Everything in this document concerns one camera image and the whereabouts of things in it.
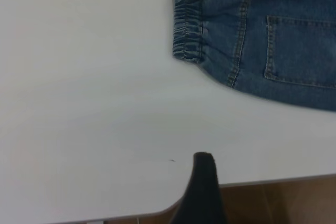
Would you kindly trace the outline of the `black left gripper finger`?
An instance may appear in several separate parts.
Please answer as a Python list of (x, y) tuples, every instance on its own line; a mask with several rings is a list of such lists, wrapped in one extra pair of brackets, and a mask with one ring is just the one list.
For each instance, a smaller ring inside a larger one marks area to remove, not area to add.
[(194, 154), (190, 180), (170, 223), (227, 223), (212, 154)]

